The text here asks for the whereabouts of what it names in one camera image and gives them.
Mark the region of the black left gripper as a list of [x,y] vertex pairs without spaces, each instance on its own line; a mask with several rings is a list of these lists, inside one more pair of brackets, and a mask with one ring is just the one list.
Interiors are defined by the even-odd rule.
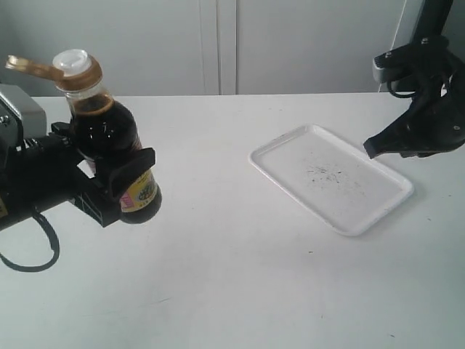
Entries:
[[2,230],[66,201],[106,227],[121,218],[117,201],[155,164],[155,150],[143,148],[97,159],[97,179],[89,178],[72,144],[65,122],[51,124],[49,135],[26,140],[24,148],[1,141]]

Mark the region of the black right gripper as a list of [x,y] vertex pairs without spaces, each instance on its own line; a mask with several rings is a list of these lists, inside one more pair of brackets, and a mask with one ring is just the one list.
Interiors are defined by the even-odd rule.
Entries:
[[363,143],[369,159],[388,153],[426,158],[464,145],[464,62],[436,37],[383,54],[391,96],[404,97],[392,87],[404,78],[413,79],[413,92],[407,111]]

